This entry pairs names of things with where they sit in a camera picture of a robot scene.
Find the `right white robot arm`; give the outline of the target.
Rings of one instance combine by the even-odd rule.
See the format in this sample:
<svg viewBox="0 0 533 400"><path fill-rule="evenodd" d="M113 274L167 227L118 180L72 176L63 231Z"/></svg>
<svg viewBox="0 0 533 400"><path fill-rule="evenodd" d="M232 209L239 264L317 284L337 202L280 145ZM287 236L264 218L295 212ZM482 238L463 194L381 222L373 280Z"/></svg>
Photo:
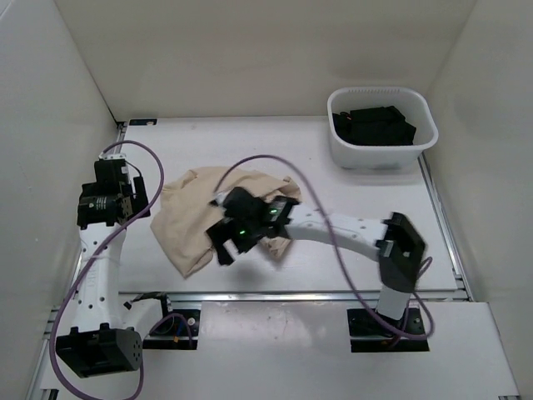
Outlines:
<svg viewBox="0 0 533 400"><path fill-rule="evenodd" d="M233 263L226 242L246 253L263 238L286 238L331 245L336 256L346 249L377 263L382 289L376 308L365 304L376 327L384 333L423 340L428 333L408 333L399 327L425 263L426 242L409 218L394 212L388 219L371 220L326 214L293 197L271 201L256 197L243 187L218 193L210 206L222 211L222 219L207 230L219 264Z"/></svg>

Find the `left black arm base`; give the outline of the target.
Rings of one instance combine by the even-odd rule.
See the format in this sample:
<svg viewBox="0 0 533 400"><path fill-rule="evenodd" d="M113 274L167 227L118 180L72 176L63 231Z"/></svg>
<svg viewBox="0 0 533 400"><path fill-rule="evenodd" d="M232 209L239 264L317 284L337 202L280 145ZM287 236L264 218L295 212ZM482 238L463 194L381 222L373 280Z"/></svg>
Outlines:
<svg viewBox="0 0 533 400"><path fill-rule="evenodd" d="M201 322L199 307L174 308L165 292L141 293L122 303L125 328L134 329L151 350L196 350Z"/></svg>

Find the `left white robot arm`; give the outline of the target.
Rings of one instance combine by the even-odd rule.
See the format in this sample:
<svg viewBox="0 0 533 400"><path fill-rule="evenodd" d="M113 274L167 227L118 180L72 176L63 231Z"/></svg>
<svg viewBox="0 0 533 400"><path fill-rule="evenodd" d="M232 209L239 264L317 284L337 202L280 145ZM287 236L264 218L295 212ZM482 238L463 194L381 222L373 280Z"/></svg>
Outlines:
<svg viewBox="0 0 533 400"><path fill-rule="evenodd" d="M82 185L77 225L88 272L77 288L75 317L66 335L55 341L55 353L80 378L136 371L142 340L125 323L131 308L118 297L119 263L126 232L135 215L149 216L142 176L130 177L123 156L94 163L95 181Z"/></svg>

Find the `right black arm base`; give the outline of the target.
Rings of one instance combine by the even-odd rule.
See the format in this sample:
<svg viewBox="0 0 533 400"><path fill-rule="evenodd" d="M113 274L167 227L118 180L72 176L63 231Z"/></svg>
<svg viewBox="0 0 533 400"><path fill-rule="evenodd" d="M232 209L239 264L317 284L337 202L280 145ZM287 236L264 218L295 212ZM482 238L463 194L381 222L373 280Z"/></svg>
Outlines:
<svg viewBox="0 0 533 400"><path fill-rule="evenodd" d="M363 308L348 309L347 322L350 335L352 353L425 353L430 351L426 339L423 341L397 337L380 325ZM404 313L402 320L388 320L396 328L413 335L426 332L421 312L416 307L410 307Z"/></svg>

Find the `beige trousers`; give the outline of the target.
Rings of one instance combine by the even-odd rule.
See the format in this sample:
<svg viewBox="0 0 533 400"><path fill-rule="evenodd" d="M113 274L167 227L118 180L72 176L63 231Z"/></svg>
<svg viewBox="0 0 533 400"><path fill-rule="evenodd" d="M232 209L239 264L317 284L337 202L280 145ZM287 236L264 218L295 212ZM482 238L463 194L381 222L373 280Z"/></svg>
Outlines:
<svg viewBox="0 0 533 400"><path fill-rule="evenodd" d="M236 169L224 178L226 171L226 167L198 167L163 186L161 208L151 230L183 278L199 272L215 255L206 230L222 219L222 211L209 204L218 182L222 182L222 191L242 187L267 201L276 196L302 199L301 189L291 177Z"/></svg>

